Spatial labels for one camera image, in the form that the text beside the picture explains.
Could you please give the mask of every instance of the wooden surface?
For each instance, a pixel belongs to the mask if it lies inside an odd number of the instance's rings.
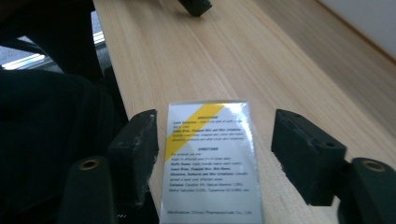
[[[304,204],[271,152],[275,111],[300,113],[367,157],[396,167],[396,65],[316,1],[213,0],[202,18],[176,0],[94,0],[128,116],[156,108],[160,211],[168,104],[250,102],[266,223],[336,223]]]

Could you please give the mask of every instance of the yellow stripe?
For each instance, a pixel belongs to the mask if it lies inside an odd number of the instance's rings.
[[[202,105],[183,124],[177,127],[166,139],[165,161],[168,161],[200,129],[216,116],[224,107],[223,104]]]

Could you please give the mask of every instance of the table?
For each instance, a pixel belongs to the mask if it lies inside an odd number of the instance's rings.
[[[316,1],[213,0],[193,18],[176,0],[93,0],[128,116],[156,108],[160,212],[168,104],[246,99],[266,223],[336,223],[304,204],[271,152],[275,111],[299,113],[367,157],[396,167],[396,63]]]

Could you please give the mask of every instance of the box label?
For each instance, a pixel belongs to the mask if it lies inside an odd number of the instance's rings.
[[[262,223],[247,102],[169,105],[161,223]]]

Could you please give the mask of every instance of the light wood tabletop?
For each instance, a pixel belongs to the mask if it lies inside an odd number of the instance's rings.
[[[93,0],[128,116],[158,110],[150,188],[160,212],[168,105],[248,100],[265,223],[337,223],[304,203],[271,152],[275,112],[299,113],[396,167],[396,64],[312,0],[213,0],[201,18],[176,0]]]

